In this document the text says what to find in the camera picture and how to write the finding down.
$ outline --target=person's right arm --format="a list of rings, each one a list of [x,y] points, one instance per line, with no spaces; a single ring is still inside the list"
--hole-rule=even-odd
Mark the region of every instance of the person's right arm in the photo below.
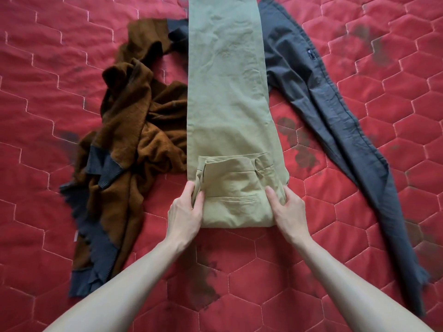
[[[432,332],[419,318],[333,258],[309,234],[303,200],[285,187],[282,206],[266,194],[282,234],[300,253],[354,332]]]

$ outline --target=small tag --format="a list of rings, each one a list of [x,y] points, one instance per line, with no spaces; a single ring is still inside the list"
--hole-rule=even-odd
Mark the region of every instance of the small tag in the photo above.
[[[312,60],[316,59],[314,53],[312,52],[311,49],[307,50],[307,54],[309,55],[309,57],[311,57]]]

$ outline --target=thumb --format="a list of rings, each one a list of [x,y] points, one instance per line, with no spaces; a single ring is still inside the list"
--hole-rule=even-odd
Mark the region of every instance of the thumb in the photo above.
[[[197,195],[197,198],[195,199],[193,211],[196,213],[202,213],[204,201],[205,193],[203,191],[200,191]]]
[[[275,191],[270,186],[266,186],[264,190],[266,192],[266,196],[268,197],[269,204],[271,204],[272,210],[274,211],[278,207],[281,207],[280,201],[278,200]]]

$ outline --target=crumpled brown clothing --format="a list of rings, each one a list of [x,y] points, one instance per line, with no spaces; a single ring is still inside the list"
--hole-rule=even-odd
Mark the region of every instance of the crumpled brown clothing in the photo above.
[[[150,69],[170,46],[166,20],[128,25],[128,42],[103,72],[108,89],[101,105],[102,126],[78,147],[72,183],[89,187],[89,214],[119,248],[109,277],[121,271],[140,233],[143,195],[155,176],[186,172],[187,86],[177,81],[165,85]],[[123,169],[105,189],[98,185],[99,176],[86,172],[91,145],[107,150]],[[90,243],[79,233],[73,270],[92,264]]]

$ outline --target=person's left arm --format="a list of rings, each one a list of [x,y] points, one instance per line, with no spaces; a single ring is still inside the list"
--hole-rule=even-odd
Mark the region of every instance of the person's left arm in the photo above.
[[[45,332],[124,332],[142,307],[151,289],[172,262],[196,236],[202,222],[204,196],[194,208],[188,182],[168,212],[166,238],[112,280],[66,311]]]

